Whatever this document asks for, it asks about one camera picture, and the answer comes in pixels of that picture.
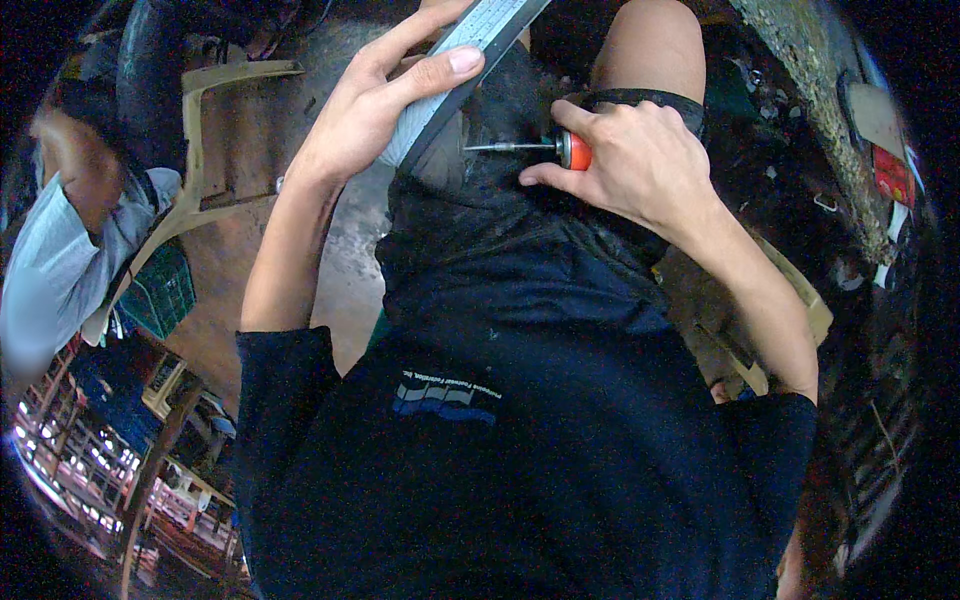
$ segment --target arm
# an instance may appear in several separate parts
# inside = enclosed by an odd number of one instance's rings
[[[116,153],[93,128],[57,109],[39,114],[31,135],[40,140],[44,182],[60,171],[63,195],[86,230],[99,236],[123,192],[123,167]]]
[[[247,282],[241,331],[310,325],[326,233],[347,180],[386,149],[407,105],[448,91],[483,69],[483,54],[465,46],[420,60],[387,80],[411,47],[469,4],[449,0],[421,9],[350,62],[287,169]]]
[[[731,292],[761,363],[786,392],[816,404],[817,354],[803,303],[720,201],[707,151],[672,108],[604,105],[593,114],[554,104],[558,123],[593,150],[585,172],[540,164],[520,183],[546,183],[604,208],[677,246]]]

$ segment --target left hand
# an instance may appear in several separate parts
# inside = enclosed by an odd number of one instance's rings
[[[419,60],[396,79],[387,79],[410,48],[454,21],[470,4],[447,0],[421,8],[361,48],[287,169],[284,188],[346,183],[387,148],[407,105],[479,75],[483,52],[461,46]]]

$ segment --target right hand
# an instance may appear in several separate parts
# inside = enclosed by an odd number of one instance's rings
[[[673,108],[652,102],[601,107],[595,114],[558,100],[551,110],[592,149],[586,171],[543,163],[520,173],[520,184],[556,187],[686,250],[708,234],[723,207],[710,183],[707,151]]]

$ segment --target hand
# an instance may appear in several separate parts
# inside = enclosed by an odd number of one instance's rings
[[[455,20],[470,0],[421,8],[353,57],[310,134],[287,169],[284,187],[321,181],[345,183],[386,149],[407,105],[453,89],[480,74],[480,49],[461,46],[388,75],[410,48]]]
[[[601,105],[600,114],[566,100],[553,117],[593,151],[583,172],[544,163],[520,173],[522,185],[543,183],[638,223],[686,252],[709,233],[724,208],[710,183],[707,151],[680,114],[643,102],[633,108]]]

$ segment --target green basket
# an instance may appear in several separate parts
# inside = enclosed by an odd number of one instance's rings
[[[136,324],[165,340],[196,303],[186,255],[170,240],[147,260],[118,305]]]

